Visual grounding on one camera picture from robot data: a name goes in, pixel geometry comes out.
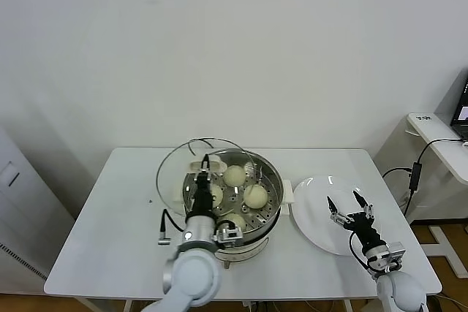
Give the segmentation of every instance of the white wall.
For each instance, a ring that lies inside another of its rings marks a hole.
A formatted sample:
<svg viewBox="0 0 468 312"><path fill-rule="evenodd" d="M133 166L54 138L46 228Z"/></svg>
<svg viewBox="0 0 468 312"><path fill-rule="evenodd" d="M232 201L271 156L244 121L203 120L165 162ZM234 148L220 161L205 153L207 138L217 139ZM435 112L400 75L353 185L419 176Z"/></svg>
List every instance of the white wall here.
<svg viewBox="0 0 468 312"><path fill-rule="evenodd" d="M375 154L468 58L466 0L0 0L0 123L77 213L112 148Z"/></svg>

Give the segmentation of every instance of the metal pot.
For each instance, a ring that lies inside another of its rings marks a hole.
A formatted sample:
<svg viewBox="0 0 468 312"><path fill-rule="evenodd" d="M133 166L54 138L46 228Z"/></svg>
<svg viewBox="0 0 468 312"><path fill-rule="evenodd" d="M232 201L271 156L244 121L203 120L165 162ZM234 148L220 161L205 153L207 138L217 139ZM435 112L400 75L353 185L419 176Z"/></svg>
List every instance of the metal pot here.
<svg viewBox="0 0 468 312"><path fill-rule="evenodd" d="M214 174L212 182L223 190L223 200L213 212L222 220L228 213L237 213L246 222L243 228L244 246L255 243L265 237L273 228L279 217L283 200L283 182L275 167L261 155L240 149L224 149L213 153L221 158L227 166L238 165L246 172L246 181L242 186L230 187L224 183L223 174ZM185 211L192 209L192 199L196 185L193 174L184 179L183 196ZM252 184L260 184L268 194L268 201L263 208L249 208L244 203L244 190Z"/></svg>

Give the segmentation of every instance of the black cable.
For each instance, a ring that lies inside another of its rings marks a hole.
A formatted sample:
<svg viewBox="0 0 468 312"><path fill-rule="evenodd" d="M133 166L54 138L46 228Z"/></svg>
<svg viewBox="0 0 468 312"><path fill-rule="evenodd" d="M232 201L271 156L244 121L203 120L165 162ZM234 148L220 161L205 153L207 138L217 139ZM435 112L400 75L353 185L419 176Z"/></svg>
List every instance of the black cable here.
<svg viewBox="0 0 468 312"><path fill-rule="evenodd" d="M426 152L427 148L434 144L435 142L464 142L463 139L434 139L430 142L427 143L427 145L424 147L424 149L421 151L418 157L418 163L420 163L421 158L423 157L424 153Z"/></svg>
<svg viewBox="0 0 468 312"><path fill-rule="evenodd" d="M167 216L169 218L169 221L170 223L173 224L173 226L179 231L179 232L183 232L184 230L182 228L180 228L176 222L174 222L173 218L170 216L169 212L167 211L167 209L165 208L163 211L162 211L162 216L161 216L161 227L159 228L159 231L160 232L166 232L166 220L165 220L165 216Z"/></svg>
<svg viewBox="0 0 468 312"><path fill-rule="evenodd" d="M404 212L403 212L403 216L406 216L407 213L408 213L408 208L410 208L410 203L411 203L411 199L412 199L412 196L415 194L415 191L414 190L411 190L409 192L409 199L408 199L408 202L407 202L407 206L405 207L404 209Z"/></svg>
<svg viewBox="0 0 468 312"><path fill-rule="evenodd" d="M382 176L382 178L385 178L385 176L388 174L388 173L392 173L394 171L407 171L408 173L411 173L411 168L409 167L395 167L395 168L392 168L391 170L388 170L387 172L385 172Z"/></svg>
<svg viewBox="0 0 468 312"><path fill-rule="evenodd" d="M430 311L443 312L442 307L440 305L439 298L437 298L434 295L429 295L427 297L427 307L429 308Z"/></svg>
<svg viewBox="0 0 468 312"><path fill-rule="evenodd" d="M359 261L359 263L361 264L361 266L363 266L363 268L365 270L367 270L369 268L368 265L366 265L364 262L361 261L361 259L358 257L358 255L356 255L356 253L354 252L354 249L352 248L352 237L353 235L356 234L355 232L352 232L351 235L350 235L350 250L351 250L351 254L354 256L355 259L357 259Z"/></svg>

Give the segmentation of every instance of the steamed bun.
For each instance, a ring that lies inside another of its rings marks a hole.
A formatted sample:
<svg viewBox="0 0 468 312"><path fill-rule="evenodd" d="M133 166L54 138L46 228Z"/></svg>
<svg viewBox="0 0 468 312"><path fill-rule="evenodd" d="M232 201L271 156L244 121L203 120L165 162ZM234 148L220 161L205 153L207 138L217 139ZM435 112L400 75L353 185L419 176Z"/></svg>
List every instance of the steamed bun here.
<svg viewBox="0 0 468 312"><path fill-rule="evenodd" d="M221 220L223 219L227 219L228 221L234 222L234 224L237 227L241 228L242 231L245 230L246 225L247 225L247 223L242 218L242 216L238 215L237 213L228 213L227 215L221 217Z"/></svg>
<svg viewBox="0 0 468 312"><path fill-rule="evenodd" d="M241 166L229 166L223 174L227 186L241 186L246 181L246 171Z"/></svg>
<svg viewBox="0 0 468 312"><path fill-rule="evenodd" d="M244 190L244 202L250 208L262 208L266 205L267 201L267 191L259 184L247 186Z"/></svg>

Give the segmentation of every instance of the wooden floor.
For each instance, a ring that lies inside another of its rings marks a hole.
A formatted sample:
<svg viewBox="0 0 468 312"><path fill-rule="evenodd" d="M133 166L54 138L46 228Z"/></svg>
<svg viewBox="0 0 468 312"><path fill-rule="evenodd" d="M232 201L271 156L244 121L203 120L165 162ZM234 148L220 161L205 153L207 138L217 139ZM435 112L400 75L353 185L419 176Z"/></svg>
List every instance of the wooden floor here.
<svg viewBox="0 0 468 312"><path fill-rule="evenodd" d="M428 227L413 226L413 232L422 244L435 243ZM464 231L461 224L443 225L442 229L447 235L455 251L459 255L465 267L468 267L468 234ZM429 261L435 269L440 281L442 282L443 292L454 299L468 305L468 279L457 279L453 274L447 261L442 257L431 257ZM458 309L451 301L440 300L440 305L444 312L466 311L463 308ZM364 305L365 300L352 301L352 307L358 312ZM116 311L122 311L124 303L122 301L114 302ZM313 301L310 302L317 310L321 312L344 312L342 301ZM143 303L135 302L132 306L132 312L139 312ZM276 307L280 312L310 312L312 309L305 302L277 302ZM64 297L36 297L0 294L0 312L89 312L90 310L81 305L74 299ZM209 303L200 308L192 308L194 312L246 312L241 303ZM276 312L272 302L268 303L268 310L265 304L260 304L258 312Z"/></svg>

